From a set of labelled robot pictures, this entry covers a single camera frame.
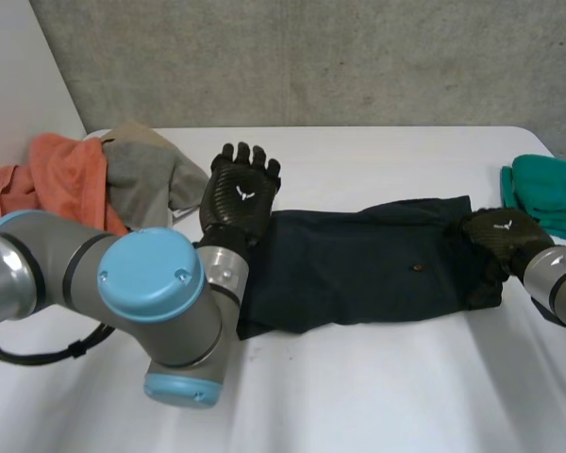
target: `green towel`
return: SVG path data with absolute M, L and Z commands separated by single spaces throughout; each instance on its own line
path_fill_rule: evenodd
M 525 210 L 566 239 L 566 160 L 520 156 L 501 170 L 501 192 L 505 206 Z

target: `gray wall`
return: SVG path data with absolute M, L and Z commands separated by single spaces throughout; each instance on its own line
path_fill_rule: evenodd
M 566 0 L 31 0 L 88 130 L 514 125 L 566 156 Z

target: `white table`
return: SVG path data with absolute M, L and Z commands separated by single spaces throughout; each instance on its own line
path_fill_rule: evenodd
M 223 143 L 263 145 L 282 164 L 279 210 L 355 211 L 466 193 L 474 208 L 499 206 L 500 167 L 549 155 L 514 127 L 159 132 L 206 169 Z M 176 227 L 200 237 L 196 214 Z M 52 308 L 1 325 L 0 342 L 55 349 L 94 325 Z M 211 411 L 149 400 L 147 364 L 123 333 L 77 361 L 0 364 L 0 453 L 566 453 L 566 329 L 545 322 L 515 278 L 499 309 L 244 342 Z

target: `pile of clothes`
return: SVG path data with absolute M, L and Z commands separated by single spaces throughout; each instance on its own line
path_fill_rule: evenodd
M 46 210 L 124 235 L 166 227 L 196 209 L 206 173 L 149 127 L 130 123 L 77 141 L 42 134 L 27 165 L 0 169 L 0 217 Z
M 566 160 L 524 155 L 501 170 L 507 208 L 524 210 L 549 234 L 566 239 Z

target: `gray robot arm segment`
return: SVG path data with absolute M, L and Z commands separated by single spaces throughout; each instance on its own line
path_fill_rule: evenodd
M 529 260 L 524 288 L 566 325 L 566 246 L 549 247 Z
M 57 304 L 123 330 L 152 359 L 145 392 L 178 406 L 218 400 L 247 275 L 235 252 L 165 228 L 118 238 L 40 211 L 0 223 L 0 322 Z

